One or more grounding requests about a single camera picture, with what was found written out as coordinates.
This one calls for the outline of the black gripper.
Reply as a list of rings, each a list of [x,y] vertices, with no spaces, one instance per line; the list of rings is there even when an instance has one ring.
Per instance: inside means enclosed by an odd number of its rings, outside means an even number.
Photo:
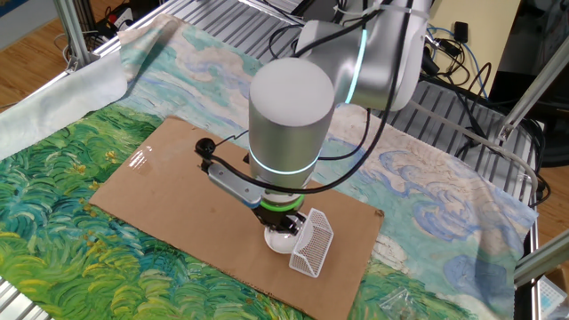
[[[286,211],[272,211],[259,206],[252,210],[260,222],[266,226],[269,232],[297,236],[306,222],[306,217],[295,209]]]

